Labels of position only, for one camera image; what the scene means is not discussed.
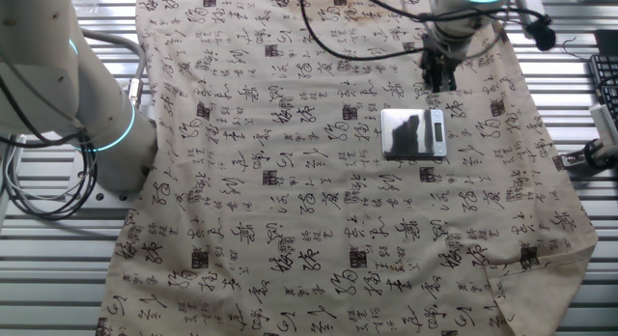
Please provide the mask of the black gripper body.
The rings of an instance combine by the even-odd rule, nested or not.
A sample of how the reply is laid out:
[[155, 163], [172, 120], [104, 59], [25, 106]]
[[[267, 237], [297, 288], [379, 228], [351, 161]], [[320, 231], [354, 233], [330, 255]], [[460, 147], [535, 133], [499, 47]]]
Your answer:
[[456, 39], [426, 33], [422, 37], [424, 51], [421, 68], [431, 74], [440, 73], [438, 67], [453, 72], [460, 64], [460, 43]]

